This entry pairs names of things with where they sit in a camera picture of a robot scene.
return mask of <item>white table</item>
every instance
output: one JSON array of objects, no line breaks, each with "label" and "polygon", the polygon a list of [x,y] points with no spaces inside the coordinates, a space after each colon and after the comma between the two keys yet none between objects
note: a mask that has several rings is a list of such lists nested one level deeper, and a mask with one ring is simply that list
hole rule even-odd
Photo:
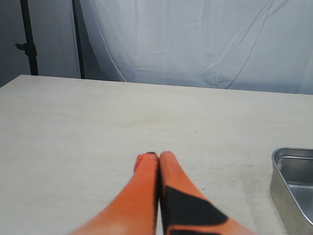
[{"label": "white table", "polygon": [[1,234],[70,232],[119,193],[137,154],[163,150],[222,211],[283,234],[271,154],[313,147],[312,107],[309,95],[20,76],[0,89]]}]

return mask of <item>stainless steel tray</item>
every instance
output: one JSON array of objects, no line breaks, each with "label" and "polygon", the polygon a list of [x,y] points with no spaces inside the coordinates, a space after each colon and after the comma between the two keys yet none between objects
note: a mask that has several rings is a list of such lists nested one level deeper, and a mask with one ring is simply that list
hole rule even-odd
[{"label": "stainless steel tray", "polygon": [[280,148],[272,155],[270,194],[289,235],[313,235],[313,149]]}]

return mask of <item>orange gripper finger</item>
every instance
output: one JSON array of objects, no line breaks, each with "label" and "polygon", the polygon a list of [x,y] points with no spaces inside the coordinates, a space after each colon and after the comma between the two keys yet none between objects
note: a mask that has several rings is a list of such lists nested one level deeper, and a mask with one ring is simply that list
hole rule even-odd
[{"label": "orange gripper finger", "polygon": [[158,156],[137,157],[134,175],[115,199],[72,235],[154,235],[157,223]]},{"label": "orange gripper finger", "polygon": [[193,185],[172,152],[160,156],[165,235],[254,235],[215,208]]}]

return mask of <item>wrinkled white cloth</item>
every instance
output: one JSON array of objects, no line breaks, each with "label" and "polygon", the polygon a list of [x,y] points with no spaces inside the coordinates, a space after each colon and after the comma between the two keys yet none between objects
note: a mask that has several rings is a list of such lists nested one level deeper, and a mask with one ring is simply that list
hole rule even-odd
[{"label": "wrinkled white cloth", "polygon": [[113,80],[313,94],[312,0],[81,0]]}]

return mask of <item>white backdrop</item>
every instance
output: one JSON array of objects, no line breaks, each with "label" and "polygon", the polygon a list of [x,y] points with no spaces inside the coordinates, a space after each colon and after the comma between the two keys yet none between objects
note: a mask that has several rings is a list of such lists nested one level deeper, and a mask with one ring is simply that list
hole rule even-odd
[{"label": "white backdrop", "polygon": [[313,94],[312,0],[81,0],[114,80]]}]

